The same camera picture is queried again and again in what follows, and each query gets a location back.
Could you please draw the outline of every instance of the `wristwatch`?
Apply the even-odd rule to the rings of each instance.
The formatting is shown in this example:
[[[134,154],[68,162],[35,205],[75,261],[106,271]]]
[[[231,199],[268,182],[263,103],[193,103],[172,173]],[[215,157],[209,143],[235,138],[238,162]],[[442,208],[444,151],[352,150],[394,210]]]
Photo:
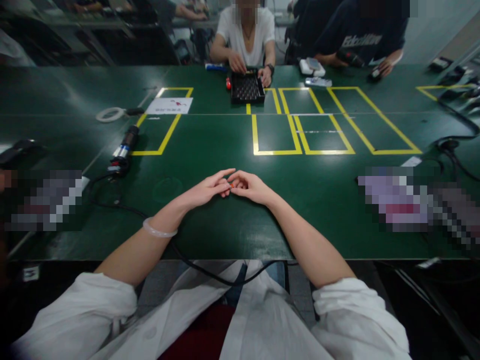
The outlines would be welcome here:
[[[274,68],[274,66],[273,66],[272,64],[270,64],[270,63],[269,63],[269,64],[267,64],[267,65],[265,65],[265,66],[270,68],[271,75],[273,76],[273,75],[274,75],[274,72],[275,72],[275,68]]]

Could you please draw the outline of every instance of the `white t-shirt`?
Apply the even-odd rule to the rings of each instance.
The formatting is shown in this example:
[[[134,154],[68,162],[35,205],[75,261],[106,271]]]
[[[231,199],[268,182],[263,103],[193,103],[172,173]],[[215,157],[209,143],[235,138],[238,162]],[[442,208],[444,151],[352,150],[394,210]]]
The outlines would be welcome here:
[[[274,15],[267,8],[259,7],[257,9],[253,49],[251,52],[247,52],[240,16],[236,16],[236,13],[235,6],[229,6],[223,10],[216,33],[223,36],[228,46],[242,56],[245,65],[263,66],[265,44],[271,40],[275,41]]]

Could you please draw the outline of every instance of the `floor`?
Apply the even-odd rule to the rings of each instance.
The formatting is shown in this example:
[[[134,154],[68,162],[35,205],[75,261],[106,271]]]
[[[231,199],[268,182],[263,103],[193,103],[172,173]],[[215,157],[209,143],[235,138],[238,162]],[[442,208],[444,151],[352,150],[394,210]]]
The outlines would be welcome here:
[[[160,261],[147,276],[138,299],[138,309],[136,312],[138,317],[147,314],[162,303],[177,278],[179,263],[179,260]],[[348,264],[359,279],[363,280],[370,288],[378,292],[385,300],[387,310],[391,314],[394,314],[388,295],[380,281],[377,268],[373,262],[348,261]],[[307,327],[311,328],[316,323],[316,320],[310,281],[300,266],[288,267],[288,280],[293,302]]]

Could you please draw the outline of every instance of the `white tape roll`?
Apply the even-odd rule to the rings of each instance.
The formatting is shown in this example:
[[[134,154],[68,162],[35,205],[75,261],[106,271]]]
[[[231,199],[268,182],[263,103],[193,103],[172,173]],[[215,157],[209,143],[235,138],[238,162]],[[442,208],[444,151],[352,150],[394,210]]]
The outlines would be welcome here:
[[[116,113],[113,114],[112,116],[105,117],[105,115],[113,112],[116,112]],[[120,119],[124,114],[125,114],[125,109],[122,109],[121,107],[109,107],[108,109],[100,111],[95,118],[101,123],[111,123],[112,121]]]

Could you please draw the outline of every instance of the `hand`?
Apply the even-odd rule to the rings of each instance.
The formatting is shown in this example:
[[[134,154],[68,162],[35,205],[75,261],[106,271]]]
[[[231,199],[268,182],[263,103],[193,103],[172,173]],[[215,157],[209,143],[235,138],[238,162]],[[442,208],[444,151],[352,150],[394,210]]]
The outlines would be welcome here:
[[[261,78],[261,84],[264,88],[268,88],[272,83],[272,71],[268,66],[258,71],[258,77]]]
[[[73,7],[75,8],[76,12],[79,13],[79,14],[83,14],[85,12],[85,7],[80,6],[77,3],[74,3]]]
[[[208,20],[208,19],[209,19],[209,17],[204,12],[200,12],[199,14],[197,14],[197,20],[198,21],[205,21],[205,20]]]
[[[378,67],[378,70],[380,71],[380,76],[382,77],[382,79],[386,77],[388,74],[390,74],[393,69],[394,69],[394,64],[388,59],[385,59]]]
[[[279,197],[257,175],[245,171],[239,170],[233,173],[227,181],[233,181],[233,187],[230,189],[232,194],[249,198],[258,204],[269,206],[275,198]]]
[[[238,52],[231,50],[230,55],[228,55],[228,62],[234,73],[245,74],[247,72],[244,59]]]
[[[230,194],[230,184],[224,178],[235,171],[234,168],[221,170],[215,175],[207,177],[190,190],[178,197],[188,210],[204,205],[210,201],[215,194],[221,194],[224,198]]]
[[[346,68],[349,66],[346,62],[343,62],[337,57],[337,53],[330,55],[317,54],[315,55],[315,59],[317,59],[322,65],[328,65],[334,68]]]

